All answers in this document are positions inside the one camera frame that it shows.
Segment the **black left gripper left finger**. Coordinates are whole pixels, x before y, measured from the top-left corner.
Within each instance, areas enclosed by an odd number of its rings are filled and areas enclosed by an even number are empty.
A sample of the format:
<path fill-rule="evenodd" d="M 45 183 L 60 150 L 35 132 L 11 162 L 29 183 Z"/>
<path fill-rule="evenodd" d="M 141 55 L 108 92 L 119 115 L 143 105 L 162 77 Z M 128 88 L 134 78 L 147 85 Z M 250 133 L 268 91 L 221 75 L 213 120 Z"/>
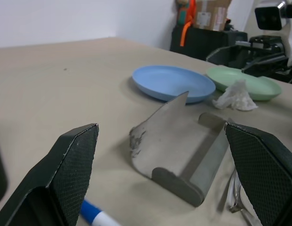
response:
<path fill-rule="evenodd" d="M 92 172 L 98 124 L 62 134 L 2 208 L 2 226 L 76 226 Z"/>

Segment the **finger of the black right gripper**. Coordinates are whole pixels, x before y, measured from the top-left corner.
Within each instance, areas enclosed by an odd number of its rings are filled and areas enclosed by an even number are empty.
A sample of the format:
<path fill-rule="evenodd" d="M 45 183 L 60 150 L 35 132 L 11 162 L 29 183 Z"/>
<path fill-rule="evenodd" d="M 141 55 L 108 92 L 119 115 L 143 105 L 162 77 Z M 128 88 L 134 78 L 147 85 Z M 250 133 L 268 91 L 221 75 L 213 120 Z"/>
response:
<path fill-rule="evenodd" d="M 211 52 L 206 61 L 215 65 L 227 67 L 244 67 L 249 56 L 249 50 L 242 46 L 221 47 Z"/>
<path fill-rule="evenodd" d="M 261 56 L 249 53 L 241 72 L 248 75 L 272 75 L 276 72 L 290 71 L 292 67 L 288 66 L 288 59 L 284 53 Z"/>

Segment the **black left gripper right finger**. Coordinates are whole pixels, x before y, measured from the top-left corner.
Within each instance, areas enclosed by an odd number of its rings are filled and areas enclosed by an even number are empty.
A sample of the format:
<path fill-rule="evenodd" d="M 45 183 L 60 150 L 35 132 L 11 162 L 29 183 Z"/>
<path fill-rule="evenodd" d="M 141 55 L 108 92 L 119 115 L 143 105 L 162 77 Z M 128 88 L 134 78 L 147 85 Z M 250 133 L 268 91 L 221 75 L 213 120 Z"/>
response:
<path fill-rule="evenodd" d="M 228 122 L 225 134 L 262 226 L 292 226 L 292 152 L 274 135 Z"/>

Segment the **white marker with blue cap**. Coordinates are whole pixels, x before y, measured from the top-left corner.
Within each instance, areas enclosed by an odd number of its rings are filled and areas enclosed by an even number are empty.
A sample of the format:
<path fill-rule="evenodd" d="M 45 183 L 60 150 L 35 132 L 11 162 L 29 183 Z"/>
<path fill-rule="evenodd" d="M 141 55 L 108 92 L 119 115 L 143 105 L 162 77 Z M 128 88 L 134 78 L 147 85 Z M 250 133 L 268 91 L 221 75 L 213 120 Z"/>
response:
<path fill-rule="evenodd" d="M 122 226 L 106 212 L 84 200 L 80 214 L 90 226 Z"/>

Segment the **grey glasses case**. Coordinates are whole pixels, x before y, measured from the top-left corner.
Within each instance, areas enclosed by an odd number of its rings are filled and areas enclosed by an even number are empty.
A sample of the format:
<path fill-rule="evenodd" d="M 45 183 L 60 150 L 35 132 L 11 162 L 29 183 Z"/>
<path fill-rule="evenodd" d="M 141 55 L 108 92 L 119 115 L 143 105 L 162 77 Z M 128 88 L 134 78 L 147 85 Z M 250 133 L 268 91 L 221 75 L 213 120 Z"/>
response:
<path fill-rule="evenodd" d="M 229 147 L 227 120 L 186 107 L 182 93 L 129 133 L 133 167 L 193 207 L 205 200 Z"/>

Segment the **green plastic plate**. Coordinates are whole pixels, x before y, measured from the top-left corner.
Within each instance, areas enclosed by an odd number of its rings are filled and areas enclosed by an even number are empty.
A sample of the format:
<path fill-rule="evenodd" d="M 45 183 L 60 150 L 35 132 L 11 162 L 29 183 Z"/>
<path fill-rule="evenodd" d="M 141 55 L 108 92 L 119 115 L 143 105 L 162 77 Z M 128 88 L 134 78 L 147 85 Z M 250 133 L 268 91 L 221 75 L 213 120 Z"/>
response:
<path fill-rule="evenodd" d="M 281 87 L 271 79 L 264 76 L 254 77 L 240 69 L 217 66 L 208 69 L 206 74 L 222 92 L 236 81 L 244 80 L 246 89 L 254 101 L 269 101 L 282 93 Z"/>

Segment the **black storage case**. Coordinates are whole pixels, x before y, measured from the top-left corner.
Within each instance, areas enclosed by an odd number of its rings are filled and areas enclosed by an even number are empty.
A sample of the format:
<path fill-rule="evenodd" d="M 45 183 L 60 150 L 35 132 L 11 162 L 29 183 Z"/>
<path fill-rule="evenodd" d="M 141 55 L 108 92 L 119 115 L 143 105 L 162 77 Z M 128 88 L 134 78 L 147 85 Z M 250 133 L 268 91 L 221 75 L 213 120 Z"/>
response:
<path fill-rule="evenodd" d="M 239 31 L 210 31 L 189 27 L 184 45 L 181 46 L 183 26 L 177 25 L 172 31 L 170 51 L 205 61 L 217 48 L 235 45 L 236 41 L 247 41 L 248 35 Z"/>

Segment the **clear-framed glasses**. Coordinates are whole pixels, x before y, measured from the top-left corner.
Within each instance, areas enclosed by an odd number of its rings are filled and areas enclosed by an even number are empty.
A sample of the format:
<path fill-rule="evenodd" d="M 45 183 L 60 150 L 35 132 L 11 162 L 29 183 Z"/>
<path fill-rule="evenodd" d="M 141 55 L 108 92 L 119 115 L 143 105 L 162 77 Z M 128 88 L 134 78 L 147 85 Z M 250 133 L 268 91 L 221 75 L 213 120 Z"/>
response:
<path fill-rule="evenodd" d="M 240 212 L 248 226 L 262 226 L 258 217 L 254 216 L 244 205 L 241 191 L 242 184 L 239 180 L 237 170 L 234 168 L 217 206 L 217 211 L 223 212 L 226 209 L 230 213 Z"/>

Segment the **brown cardboard box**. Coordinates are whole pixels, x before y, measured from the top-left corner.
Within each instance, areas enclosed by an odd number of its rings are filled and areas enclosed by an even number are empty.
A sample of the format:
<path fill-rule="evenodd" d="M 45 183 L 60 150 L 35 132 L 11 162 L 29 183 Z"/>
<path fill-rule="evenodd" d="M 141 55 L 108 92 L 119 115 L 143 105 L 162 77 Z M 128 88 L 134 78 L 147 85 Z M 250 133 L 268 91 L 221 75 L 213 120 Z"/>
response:
<path fill-rule="evenodd" d="M 210 31 L 223 31 L 231 1 L 196 0 L 193 27 Z"/>

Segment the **crumpled white tissue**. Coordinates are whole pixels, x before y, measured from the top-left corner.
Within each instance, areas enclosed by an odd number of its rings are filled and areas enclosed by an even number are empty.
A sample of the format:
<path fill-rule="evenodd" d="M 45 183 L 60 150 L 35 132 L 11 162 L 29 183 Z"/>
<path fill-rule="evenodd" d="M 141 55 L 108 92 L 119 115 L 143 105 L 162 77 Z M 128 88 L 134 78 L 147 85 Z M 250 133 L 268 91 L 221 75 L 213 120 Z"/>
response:
<path fill-rule="evenodd" d="M 217 109 L 230 107 L 243 112 L 258 108 L 249 95 L 245 80 L 238 80 L 227 87 L 218 99 L 212 101 L 212 104 Z"/>

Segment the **teal and orange object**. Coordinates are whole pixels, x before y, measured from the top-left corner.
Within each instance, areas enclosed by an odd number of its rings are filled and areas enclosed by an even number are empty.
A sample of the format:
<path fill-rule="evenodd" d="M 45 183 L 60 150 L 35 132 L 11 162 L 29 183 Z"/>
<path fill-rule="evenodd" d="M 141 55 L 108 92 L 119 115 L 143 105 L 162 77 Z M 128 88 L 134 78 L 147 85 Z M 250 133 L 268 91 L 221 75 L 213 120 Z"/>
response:
<path fill-rule="evenodd" d="M 177 6 L 177 24 L 185 24 L 187 11 L 189 9 L 189 0 L 176 0 Z"/>

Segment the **blue plastic plate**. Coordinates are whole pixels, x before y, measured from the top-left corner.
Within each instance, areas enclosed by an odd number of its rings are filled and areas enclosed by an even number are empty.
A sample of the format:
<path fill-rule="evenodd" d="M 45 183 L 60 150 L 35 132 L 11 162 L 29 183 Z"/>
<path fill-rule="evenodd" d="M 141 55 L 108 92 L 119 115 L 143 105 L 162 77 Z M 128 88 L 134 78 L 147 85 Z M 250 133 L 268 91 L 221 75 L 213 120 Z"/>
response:
<path fill-rule="evenodd" d="M 166 102 L 188 92 L 186 103 L 199 103 L 216 90 L 214 82 L 208 77 L 168 65 L 140 67 L 133 72 L 132 80 L 144 94 Z"/>

